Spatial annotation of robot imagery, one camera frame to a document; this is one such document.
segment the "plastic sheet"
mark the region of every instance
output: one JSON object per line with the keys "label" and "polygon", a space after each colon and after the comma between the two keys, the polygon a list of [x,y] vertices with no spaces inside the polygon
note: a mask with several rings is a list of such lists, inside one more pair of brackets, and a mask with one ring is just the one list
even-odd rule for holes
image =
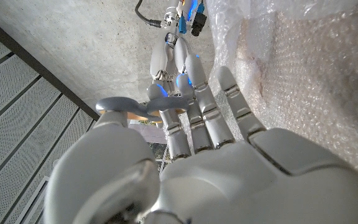
{"label": "plastic sheet", "polygon": [[209,85],[236,139],[221,65],[266,127],[294,131],[358,170],[358,1],[208,0],[207,9]]}

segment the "robotic hand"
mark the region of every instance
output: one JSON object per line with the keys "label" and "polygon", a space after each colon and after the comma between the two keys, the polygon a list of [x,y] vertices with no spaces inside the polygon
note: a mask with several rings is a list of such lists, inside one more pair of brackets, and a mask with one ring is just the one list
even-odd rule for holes
{"label": "robotic hand", "polygon": [[[219,82],[245,139],[235,142],[200,59],[189,55],[185,65],[177,78],[183,98],[155,85],[145,108],[125,98],[98,103],[99,121],[52,173],[47,223],[134,223],[145,215],[145,223],[358,223],[358,172],[301,136],[266,130],[222,67]],[[126,118],[156,121],[160,113],[172,152],[189,154],[176,134],[180,122],[170,119],[185,110],[194,145],[210,150],[176,157],[158,176],[151,150]]]}
{"label": "robotic hand", "polygon": [[203,11],[203,1],[168,1],[164,21],[160,23],[163,30],[159,33],[152,51],[150,74],[153,84],[161,85],[169,96],[175,94],[173,77],[185,71],[185,60],[190,53],[183,34],[192,29],[192,34],[198,36],[206,21]]}

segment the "robot finger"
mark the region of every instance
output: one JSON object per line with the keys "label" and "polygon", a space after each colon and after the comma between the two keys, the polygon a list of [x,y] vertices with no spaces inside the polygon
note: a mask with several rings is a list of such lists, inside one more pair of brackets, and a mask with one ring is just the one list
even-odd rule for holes
{"label": "robot finger", "polygon": [[160,108],[161,119],[166,127],[166,136],[168,149],[171,156],[171,160],[174,161],[179,158],[186,158],[191,156],[190,147],[187,141],[187,136],[181,126],[178,113],[175,108],[167,108],[169,105],[166,104],[167,99],[171,101],[177,101],[177,105],[181,104],[181,98],[167,97],[167,93],[158,84],[152,84],[147,89],[147,95],[150,98],[150,103],[147,108],[154,108],[148,112],[152,113],[156,108]]}
{"label": "robot finger", "polygon": [[214,148],[219,149],[227,143],[234,142],[233,134],[226,124],[208,86],[200,58],[191,54],[187,56],[185,65]]}
{"label": "robot finger", "polygon": [[184,98],[189,105],[187,117],[189,119],[194,152],[197,154],[203,150],[214,149],[200,111],[200,106],[195,99],[194,89],[191,86],[188,75],[184,73],[180,74],[177,77],[177,86],[181,93],[181,97]]}
{"label": "robot finger", "polygon": [[249,108],[230,69],[225,66],[220,67],[218,69],[218,80],[244,139],[249,140],[251,135],[259,131],[266,131],[265,126]]}

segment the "blue led light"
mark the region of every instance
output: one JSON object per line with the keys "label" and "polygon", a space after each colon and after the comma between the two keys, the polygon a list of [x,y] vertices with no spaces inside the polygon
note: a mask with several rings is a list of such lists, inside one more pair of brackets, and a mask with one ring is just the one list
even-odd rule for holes
{"label": "blue led light", "polygon": [[193,0],[193,1],[191,2],[190,13],[189,13],[188,16],[187,16],[187,21],[190,21],[191,15],[192,15],[192,13],[193,13],[193,10],[196,9],[196,7],[197,7],[197,3],[198,3],[197,0]]}
{"label": "blue led light", "polygon": [[179,74],[179,75],[177,76],[177,86],[179,86],[179,77],[181,77],[182,75],[184,75],[184,73]]}
{"label": "blue led light", "polygon": [[157,84],[157,86],[160,87],[161,92],[162,92],[162,95],[163,95],[164,97],[168,97],[168,93],[164,90],[164,88],[163,88],[160,84]]}

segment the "electrical connector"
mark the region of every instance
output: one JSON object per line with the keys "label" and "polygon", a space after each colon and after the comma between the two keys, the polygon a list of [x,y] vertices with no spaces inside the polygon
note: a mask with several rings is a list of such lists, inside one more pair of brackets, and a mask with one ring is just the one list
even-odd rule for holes
{"label": "electrical connector", "polygon": [[186,19],[183,16],[183,13],[179,19],[179,32],[182,34],[186,34]]}

